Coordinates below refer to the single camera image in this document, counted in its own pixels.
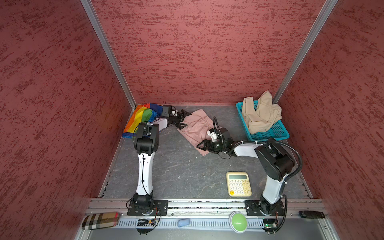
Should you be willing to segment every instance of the teal plastic basket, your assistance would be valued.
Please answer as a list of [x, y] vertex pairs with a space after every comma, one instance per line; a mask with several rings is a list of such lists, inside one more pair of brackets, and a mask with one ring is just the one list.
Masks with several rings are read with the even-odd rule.
[[[257, 101], [253, 101], [253, 107], [256, 110], [257, 107]], [[243, 118], [243, 115], [241, 114], [241, 111], [243, 110], [243, 102], [236, 103], [236, 108], [239, 113], [240, 119], [243, 124], [244, 131], [247, 133], [247, 138], [250, 141], [265, 141], [270, 138], [274, 138], [276, 140], [283, 140], [289, 138], [289, 133], [287, 129], [285, 129], [283, 123], [281, 120], [277, 121], [275, 124], [272, 125], [272, 127], [266, 131], [266, 132], [257, 132], [255, 134], [250, 134], [248, 131], [247, 126], [245, 125], [245, 121]]]

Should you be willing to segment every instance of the beige cloth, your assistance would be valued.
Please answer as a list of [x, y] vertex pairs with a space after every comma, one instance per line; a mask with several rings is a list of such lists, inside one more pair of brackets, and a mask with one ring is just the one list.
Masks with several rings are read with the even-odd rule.
[[207, 116], [203, 109], [194, 111], [191, 115], [184, 118], [183, 123], [187, 126], [182, 130], [177, 129], [185, 139], [192, 144], [192, 146], [199, 151], [203, 156], [207, 155], [208, 151], [203, 151], [196, 147], [197, 144], [201, 143], [204, 139], [211, 139], [208, 136], [207, 131], [214, 127], [214, 123]]
[[249, 133], [266, 132], [281, 120], [281, 107], [272, 104], [272, 95], [265, 91], [258, 99], [257, 108], [253, 107], [253, 97], [244, 98], [242, 115]]

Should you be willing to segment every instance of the red textured wall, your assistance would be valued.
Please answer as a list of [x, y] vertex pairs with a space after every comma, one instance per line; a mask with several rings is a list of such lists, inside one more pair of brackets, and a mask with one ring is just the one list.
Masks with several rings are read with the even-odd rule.
[[0, 19], [0, 239], [73, 239], [129, 104], [79, 0]]
[[138, 103], [235, 103], [280, 86], [324, 0], [93, 0]]
[[342, 239], [384, 236], [384, 2], [339, 0], [279, 104]]

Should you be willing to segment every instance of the calculator keypad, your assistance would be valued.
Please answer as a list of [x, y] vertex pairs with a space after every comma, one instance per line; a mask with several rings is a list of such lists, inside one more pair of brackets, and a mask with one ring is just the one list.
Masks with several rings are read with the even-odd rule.
[[242, 195], [251, 195], [251, 188], [249, 180], [228, 180], [229, 182], [229, 195], [240, 197]]

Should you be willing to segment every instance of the pink cloth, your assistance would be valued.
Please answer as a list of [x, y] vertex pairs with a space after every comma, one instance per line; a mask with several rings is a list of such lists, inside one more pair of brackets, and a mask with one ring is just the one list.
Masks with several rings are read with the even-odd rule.
[[[178, 129], [178, 131], [195, 148], [196, 145], [201, 143], [204, 139], [211, 139], [210, 136], [208, 136], [207, 131], [214, 127], [214, 123], [203, 109], [194, 111], [192, 115], [186, 116], [183, 123], [186, 123], [188, 126], [182, 130]], [[198, 150], [203, 156], [209, 153], [208, 151], [203, 151], [198, 148], [196, 148], [196, 150]]]

